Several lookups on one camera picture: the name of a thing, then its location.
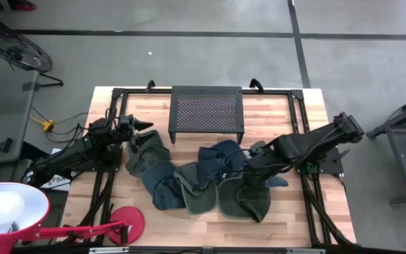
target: yellow cable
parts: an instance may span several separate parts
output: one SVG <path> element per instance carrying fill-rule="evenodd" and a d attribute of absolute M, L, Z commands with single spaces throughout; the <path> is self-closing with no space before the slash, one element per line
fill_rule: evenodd
<path fill-rule="evenodd" d="M 37 123 L 40 123 L 43 125 L 43 122 L 40 121 L 39 119 L 34 118 L 33 116 L 29 116 L 32 120 L 36 121 Z"/>

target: white lamp shade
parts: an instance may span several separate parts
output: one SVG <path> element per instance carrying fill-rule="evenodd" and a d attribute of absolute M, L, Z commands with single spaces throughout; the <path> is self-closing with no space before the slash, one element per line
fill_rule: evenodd
<path fill-rule="evenodd" d="M 26 229 L 48 212 L 49 201 L 42 191 L 21 183 L 0 183 L 0 234 Z"/>

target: fan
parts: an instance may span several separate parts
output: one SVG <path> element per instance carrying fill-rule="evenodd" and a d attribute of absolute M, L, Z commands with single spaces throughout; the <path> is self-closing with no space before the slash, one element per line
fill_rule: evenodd
<path fill-rule="evenodd" d="M 0 57 L 23 70 L 46 73 L 53 68 L 51 57 L 28 38 L 0 30 Z"/>

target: lamp base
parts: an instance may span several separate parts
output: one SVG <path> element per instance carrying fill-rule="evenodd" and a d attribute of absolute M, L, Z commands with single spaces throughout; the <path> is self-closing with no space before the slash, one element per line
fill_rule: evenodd
<path fill-rule="evenodd" d="M 111 231 L 107 234 L 109 239 L 118 246 L 128 245 L 134 243 L 138 238 L 141 237 L 145 229 L 145 219 L 141 211 L 135 207 L 121 207 L 118 208 L 109 219 L 110 222 L 125 221 L 130 226 L 130 231 L 128 232 L 128 242 L 121 242 L 121 233 Z"/>

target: yellow connector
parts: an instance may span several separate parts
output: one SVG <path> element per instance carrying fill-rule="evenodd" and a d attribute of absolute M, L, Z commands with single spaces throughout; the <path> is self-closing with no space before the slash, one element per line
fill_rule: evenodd
<path fill-rule="evenodd" d="M 44 122 L 42 122 L 43 131 L 44 131 L 44 132 L 50 132 L 50 131 L 52 131 L 55 123 L 56 123 L 56 122 L 53 121 L 53 120 L 49 120 L 49 121 L 44 121 Z"/>

